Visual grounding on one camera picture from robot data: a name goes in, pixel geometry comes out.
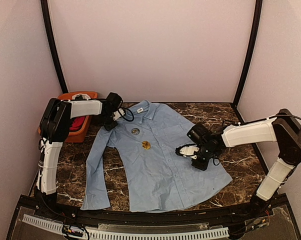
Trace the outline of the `light blue shirt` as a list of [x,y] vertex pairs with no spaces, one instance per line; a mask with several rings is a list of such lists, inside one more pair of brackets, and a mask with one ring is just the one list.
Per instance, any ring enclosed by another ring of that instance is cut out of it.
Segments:
[[[196,169],[177,147],[190,143],[193,123],[166,104],[143,100],[131,107],[134,120],[120,119],[115,128],[100,128],[86,161],[86,189],[82,210],[110,207],[103,169],[106,147],[118,150],[123,162],[131,212],[184,210],[204,202],[226,187],[232,177],[223,166],[209,162]],[[131,133],[138,128],[140,133]],[[148,141],[150,149],[142,142]]]

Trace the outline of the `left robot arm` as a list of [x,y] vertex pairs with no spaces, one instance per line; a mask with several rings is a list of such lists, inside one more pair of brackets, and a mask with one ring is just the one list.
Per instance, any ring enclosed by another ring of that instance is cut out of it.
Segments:
[[59,155],[69,136],[72,119],[101,116],[104,127],[111,130],[117,125],[116,113],[123,116],[120,109],[122,102],[123,99],[114,92],[109,93],[105,99],[49,100],[39,124],[40,160],[36,186],[42,194],[52,195],[56,192]]

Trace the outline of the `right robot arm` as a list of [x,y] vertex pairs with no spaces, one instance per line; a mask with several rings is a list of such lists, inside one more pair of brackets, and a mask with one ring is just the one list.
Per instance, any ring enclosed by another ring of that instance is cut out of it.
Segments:
[[256,217],[301,163],[301,117],[283,108],[278,113],[244,123],[223,124],[218,130],[195,124],[186,134],[191,140],[176,149],[176,154],[191,158],[192,166],[205,171],[227,149],[255,145],[257,149],[270,144],[277,150],[276,159],[267,165],[268,172],[257,187],[245,212]]

